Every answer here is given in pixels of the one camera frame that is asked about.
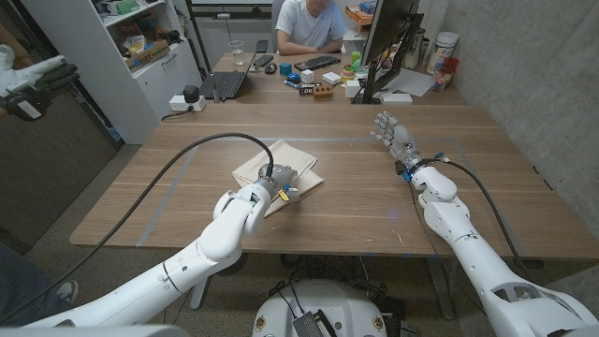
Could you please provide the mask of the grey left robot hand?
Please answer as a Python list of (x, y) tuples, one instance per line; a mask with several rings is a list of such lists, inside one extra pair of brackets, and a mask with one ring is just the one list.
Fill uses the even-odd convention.
[(284, 192), (283, 201), (295, 202), (300, 197), (298, 188), (292, 187), (291, 183), (297, 176), (297, 172), (290, 166), (274, 164), (271, 176), (267, 175), (269, 165), (263, 165), (258, 171), (256, 184), (265, 187), (272, 200), (280, 196), (280, 191)]

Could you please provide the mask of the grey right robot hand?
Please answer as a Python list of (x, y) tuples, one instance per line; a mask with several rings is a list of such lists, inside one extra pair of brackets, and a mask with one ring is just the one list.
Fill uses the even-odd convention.
[(414, 173), (424, 164), (414, 138), (395, 117), (384, 111), (377, 114), (374, 124), (379, 133), (371, 131), (370, 135), (389, 148), (391, 156), (403, 164), (408, 172)]

